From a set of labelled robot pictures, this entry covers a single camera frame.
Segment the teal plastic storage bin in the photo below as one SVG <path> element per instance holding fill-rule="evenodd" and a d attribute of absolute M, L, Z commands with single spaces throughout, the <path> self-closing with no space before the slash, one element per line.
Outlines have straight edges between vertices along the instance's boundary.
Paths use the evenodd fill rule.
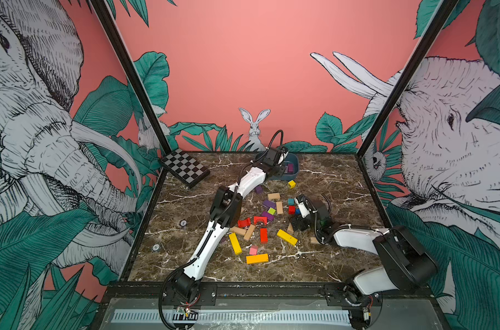
<path fill-rule="evenodd" d="M 283 161 L 282 165 L 285 167 L 285 171 L 281 176 L 271 176 L 267 175 L 266 181 L 286 181 L 296 180 L 299 173 L 299 159 L 293 154 L 289 153 L 286 159 Z"/>

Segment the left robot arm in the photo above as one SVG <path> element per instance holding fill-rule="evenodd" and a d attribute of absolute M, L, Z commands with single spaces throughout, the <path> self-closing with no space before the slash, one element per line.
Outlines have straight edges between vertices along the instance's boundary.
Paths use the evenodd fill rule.
<path fill-rule="evenodd" d="M 182 302 L 192 303 L 197 299 L 207 264 L 222 237 L 237 224 L 244 198 L 269 177 L 281 175 L 287 155 L 286 147 L 268 147 L 259 158 L 245 165 L 236 183 L 218 187 L 206 231 L 192 257 L 166 278 L 166 286 L 178 294 Z"/>

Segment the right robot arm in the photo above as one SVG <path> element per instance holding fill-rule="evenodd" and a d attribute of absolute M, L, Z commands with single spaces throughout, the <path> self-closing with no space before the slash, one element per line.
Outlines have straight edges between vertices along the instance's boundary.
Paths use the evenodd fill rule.
<path fill-rule="evenodd" d="M 340 224 L 332 220 L 330 200 L 322 202 L 305 195 L 295 198 L 299 215 L 294 229 L 313 229 L 317 243 L 363 250 L 379 257 L 381 266 L 357 272 L 343 292 L 349 301 L 392 290 L 412 292 L 438 272 L 438 264 L 420 241 L 404 226 L 370 228 Z"/>

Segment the natural wood plank brick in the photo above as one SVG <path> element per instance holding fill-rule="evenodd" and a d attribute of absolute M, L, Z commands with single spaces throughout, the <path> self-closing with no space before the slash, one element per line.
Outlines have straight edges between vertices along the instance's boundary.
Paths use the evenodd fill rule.
<path fill-rule="evenodd" d="M 276 202 L 276 210 L 277 214 L 279 215 L 282 215 L 284 213 L 282 202 Z"/>

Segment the yellow tilted long brick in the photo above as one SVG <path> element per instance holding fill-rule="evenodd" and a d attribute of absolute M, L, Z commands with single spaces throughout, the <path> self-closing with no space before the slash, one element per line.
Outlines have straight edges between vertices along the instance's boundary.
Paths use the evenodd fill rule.
<path fill-rule="evenodd" d="M 292 246 L 296 246 L 296 244 L 297 244 L 297 242 L 298 242 L 298 239 L 297 239 L 297 238 L 293 237 L 292 235 L 288 234 L 288 232 L 285 232 L 285 231 L 283 231 L 283 230 L 278 230 L 278 232 L 277 232 L 277 236 L 278 236 L 281 240 L 283 240 L 283 241 L 285 241 L 285 242 L 287 242 L 287 243 L 291 244 Z"/>

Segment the natural wood arch brick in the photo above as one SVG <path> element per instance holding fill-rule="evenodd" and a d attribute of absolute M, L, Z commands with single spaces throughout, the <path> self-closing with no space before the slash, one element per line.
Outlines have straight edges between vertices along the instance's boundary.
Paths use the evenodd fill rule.
<path fill-rule="evenodd" d="M 269 193 L 268 194 L 268 200 L 270 201 L 277 201 L 277 200 L 280 200 L 281 199 L 281 196 L 278 192 L 276 193 Z"/>

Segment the purple long brick lower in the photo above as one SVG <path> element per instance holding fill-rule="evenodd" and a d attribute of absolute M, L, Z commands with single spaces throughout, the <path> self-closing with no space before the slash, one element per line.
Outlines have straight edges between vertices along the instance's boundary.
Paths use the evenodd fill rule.
<path fill-rule="evenodd" d="M 263 211 L 262 216 L 266 217 L 268 222 L 274 221 L 274 216 L 270 214 L 268 211 Z"/>

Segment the purple long brick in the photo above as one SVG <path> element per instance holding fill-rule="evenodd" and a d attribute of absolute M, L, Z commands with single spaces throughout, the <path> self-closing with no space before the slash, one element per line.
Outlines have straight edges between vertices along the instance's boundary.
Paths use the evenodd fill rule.
<path fill-rule="evenodd" d="M 270 200 L 264 200 L 263 205 L 267 208 L 276 208 L 276 202 L 272 202 Z"/>
<path fill-rule="evenodd" d="M 268 211 L 263 211 L 262 216 L 266 217 L 268 222 L 274 221 L 274 216 L 270 214 Z"/>

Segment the red rectangular brick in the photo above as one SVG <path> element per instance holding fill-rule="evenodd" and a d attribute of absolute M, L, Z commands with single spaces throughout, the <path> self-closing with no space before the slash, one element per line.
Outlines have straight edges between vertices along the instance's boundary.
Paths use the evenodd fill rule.
<path fill-rule="evenodd" d="M 260 242 L 261 244 L 266 244 L 268 243 L 268 230 L 266 228 L 261 228 L 259 230 L 259 237 L 260 237 Z"/>

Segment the orange long flat brick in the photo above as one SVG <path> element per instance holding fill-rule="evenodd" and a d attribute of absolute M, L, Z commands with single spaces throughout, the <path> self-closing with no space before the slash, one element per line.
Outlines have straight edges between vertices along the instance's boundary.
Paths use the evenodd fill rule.
<path fill-rule="evenodd" d="M 269 262 L 269 256 L 268 256 L 268 254 L 248 255 L 246 258 L 246 262 L 248 265 L 258 264 L 258 263 L 267 263 L 267 262 Z"/>

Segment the pink small brick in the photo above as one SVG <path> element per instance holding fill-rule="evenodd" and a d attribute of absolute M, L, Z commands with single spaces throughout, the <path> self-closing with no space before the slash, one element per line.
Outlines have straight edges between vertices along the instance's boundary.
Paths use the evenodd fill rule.
<path fill-rule="evenodd" d="M 249 250 L 249 254 L 251 256 L 255 256 L 258 254 L 258 247 L 257 246 L 251 246 Z"/>

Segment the red curved brick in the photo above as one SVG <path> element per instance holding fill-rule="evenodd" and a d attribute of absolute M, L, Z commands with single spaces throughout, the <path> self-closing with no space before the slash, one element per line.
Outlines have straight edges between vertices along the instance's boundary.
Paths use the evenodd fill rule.
<path fill-rule="evenodd" d="M 240 219 L 237 221 L 237 226 L 239 228 L 248 228 L 251 224 L 252 224 L 251 218 L 246 218 L 243 220 Z"/>

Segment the black white chessboard box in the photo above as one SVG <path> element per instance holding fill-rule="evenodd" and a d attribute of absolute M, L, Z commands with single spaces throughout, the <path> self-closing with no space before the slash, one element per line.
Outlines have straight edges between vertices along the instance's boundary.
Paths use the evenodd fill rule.
<path fill-rule="evenodd" d="M 161 165 L 187 188 L 193 188 L 210 174 L 210 170 L 204 164 L 180 148 L 167 154 L 160 161 Z"/>

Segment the black frame post left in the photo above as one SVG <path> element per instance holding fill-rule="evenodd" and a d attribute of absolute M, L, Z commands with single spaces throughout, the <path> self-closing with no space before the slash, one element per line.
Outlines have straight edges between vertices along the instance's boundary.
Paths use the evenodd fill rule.
<path fill-rule="evenodd" d="M 134 62 L 131 60 L 130 54 L 120 36 L 118 28 L 116 27 L 114 19 L 111 15 L 112 13 L 110 12 L 110 7 L 106 1 L 92 0 L 90 3 L 94 8 L 94 12 L 96 13 L 103 29 L 105 30 L 105 34 L 107 35 L 114 52 L 119 59 L 119 62 L 134 91 L 134 94 L 141 105 L 142 110 L 147 115 L 147 119 L 154 130 L 156 138 L 164 151 L 164 154 L 171 153 L 171 147 L 160 127 L 160 122 L 155 115 L 152 103 L 150 102 L 149 96 L 138 75 Z"/>

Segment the black frame post right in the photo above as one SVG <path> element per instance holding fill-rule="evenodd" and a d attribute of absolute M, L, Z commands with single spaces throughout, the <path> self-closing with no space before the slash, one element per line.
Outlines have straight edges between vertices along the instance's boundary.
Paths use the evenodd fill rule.
<path fill-rule="evenodd" d="M 416 70 L 419 68 L 421 61 L 429 52 L 431 46 L 433 45 L 452 11 L 456 7 L 457 3 L 457 0 L 445 0 L 440 1 L 440 3 L 438 4 L 433 17 L 430 19 L 430 22 L 428 23 L 427 28 L 424 31 L 422 38 L 413 51 L 412 56 L 409 58 L 408 63 L 404 67 L 399 80 L 397 81 L 390 95 L 387 97 L 387 100 L 384 103 L 381 112 L 377 116 L 375 123 L 373 124 L 361 147 L 357 151 L 356 156 L 358 160 L 366 154 L 368 147 L 372 144 L 377 133 L 381 130 L 383 124 L 386 122 L 387 118 L 396 107 L 398 99 L 402 96 L 405 88 L 408 86 L 408 83 L 411 81 L 414 74 L 416 73 Z"/>

